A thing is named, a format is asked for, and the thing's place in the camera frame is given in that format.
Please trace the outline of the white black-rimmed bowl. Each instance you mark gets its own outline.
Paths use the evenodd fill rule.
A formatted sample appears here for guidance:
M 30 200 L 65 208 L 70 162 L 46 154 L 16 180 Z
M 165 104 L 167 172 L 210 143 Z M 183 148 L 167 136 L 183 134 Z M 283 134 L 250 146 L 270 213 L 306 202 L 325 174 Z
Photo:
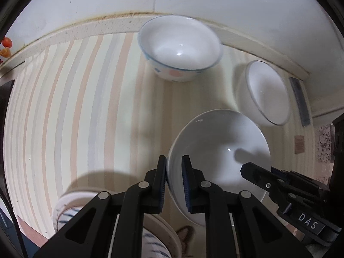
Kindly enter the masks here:
M 269 64 L 251 61 L 238 81 L 238 109 L 259 126 L 283 126 L 291 112 L 284 80 Z

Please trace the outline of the black cooktop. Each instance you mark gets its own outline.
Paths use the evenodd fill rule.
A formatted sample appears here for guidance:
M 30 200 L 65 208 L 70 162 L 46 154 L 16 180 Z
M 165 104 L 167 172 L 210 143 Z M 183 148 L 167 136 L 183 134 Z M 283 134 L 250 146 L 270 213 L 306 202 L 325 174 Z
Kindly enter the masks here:
M 13 89 L 15 81 L 10 80 L 7 83 L 1 85 L 0 87 L 0 111 L 1 111 L 1 120 L 5 119 L 6 110 L 9 104 L 9 99 Z

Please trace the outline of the floral patterned white bowl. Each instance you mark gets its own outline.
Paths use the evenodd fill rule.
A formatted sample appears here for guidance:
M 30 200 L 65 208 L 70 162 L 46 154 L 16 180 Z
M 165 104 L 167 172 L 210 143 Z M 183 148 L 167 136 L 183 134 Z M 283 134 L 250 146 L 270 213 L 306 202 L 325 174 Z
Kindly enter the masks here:
M 147 63 L 161 79 L 192 81 L 216 66 L 223 55 L 217 34 L 206 24 L 180 15 L 158 16 L 138 33 Z

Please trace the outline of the small brown card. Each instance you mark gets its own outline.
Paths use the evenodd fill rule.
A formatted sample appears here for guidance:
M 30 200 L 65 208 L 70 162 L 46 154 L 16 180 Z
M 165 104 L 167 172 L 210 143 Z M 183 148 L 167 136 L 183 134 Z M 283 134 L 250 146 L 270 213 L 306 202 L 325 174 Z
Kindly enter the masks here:
M 301 154 L 305 152 L 304 136 L 295 136 L 295 154 Z

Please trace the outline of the white blue-leaf patterned plate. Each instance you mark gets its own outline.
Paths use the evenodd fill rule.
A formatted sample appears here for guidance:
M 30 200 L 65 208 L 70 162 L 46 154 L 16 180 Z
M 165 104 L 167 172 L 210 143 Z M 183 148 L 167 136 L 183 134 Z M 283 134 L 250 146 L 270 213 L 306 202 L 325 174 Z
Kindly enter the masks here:
M 84 208 L 98 192 L 81 191 L 69 192 L 60 197 L 52 212 L 54 231 L 58 232 L 68 221 Z M 151 216 L 145 214 L 142 231 L 142 257 L 172 257 L 167 246 L 161 241 L 146 223 Z

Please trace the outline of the colourful fruit sticker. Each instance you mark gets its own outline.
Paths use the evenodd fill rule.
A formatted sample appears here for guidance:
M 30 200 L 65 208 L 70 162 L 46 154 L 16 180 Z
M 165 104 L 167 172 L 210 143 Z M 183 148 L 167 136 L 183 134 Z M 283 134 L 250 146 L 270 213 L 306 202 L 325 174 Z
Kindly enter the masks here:
M 13 42 L 9 37 L 4 37 L 1 41 L 0 47 L 0 64 L 3 64 L 8 58 L 11 57 L 11 48 Z

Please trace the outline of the blue smartphone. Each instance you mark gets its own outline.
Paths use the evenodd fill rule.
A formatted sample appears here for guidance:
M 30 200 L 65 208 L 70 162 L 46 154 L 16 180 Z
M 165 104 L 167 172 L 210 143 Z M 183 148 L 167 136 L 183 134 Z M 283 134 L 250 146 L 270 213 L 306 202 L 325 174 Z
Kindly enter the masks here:
M 301 124 L 303 127 L 309 126 L 311 124 L 311 119 L 310 119 L 309 110 L 307 108 L 306 98 L 301 88 L 301 83 L 295 77 L 289 77 L 289 80 L 293 89 L 293 93 L 295 95 Z

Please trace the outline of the large white blue-rimmed bowl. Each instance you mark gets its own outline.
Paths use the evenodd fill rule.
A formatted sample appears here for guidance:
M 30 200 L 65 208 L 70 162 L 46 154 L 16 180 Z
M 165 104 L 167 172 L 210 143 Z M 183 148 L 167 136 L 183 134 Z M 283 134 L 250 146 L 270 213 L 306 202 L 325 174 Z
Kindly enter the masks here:
M 189 221 L 205 226 L 203 214 L 191 214 L 184 196 L 181 159 L 189 155 L 192 167 L 223 190 L 251 192 L 262 201 L 266 191 L 241 176 L 243 164 L 252 162 L 271 170 L 268 143 L 259 127 L 245 115 L 229 109 L 215 109 L 192 119 L 176 137 L 167 158 L 167 183 L 171 197 Z

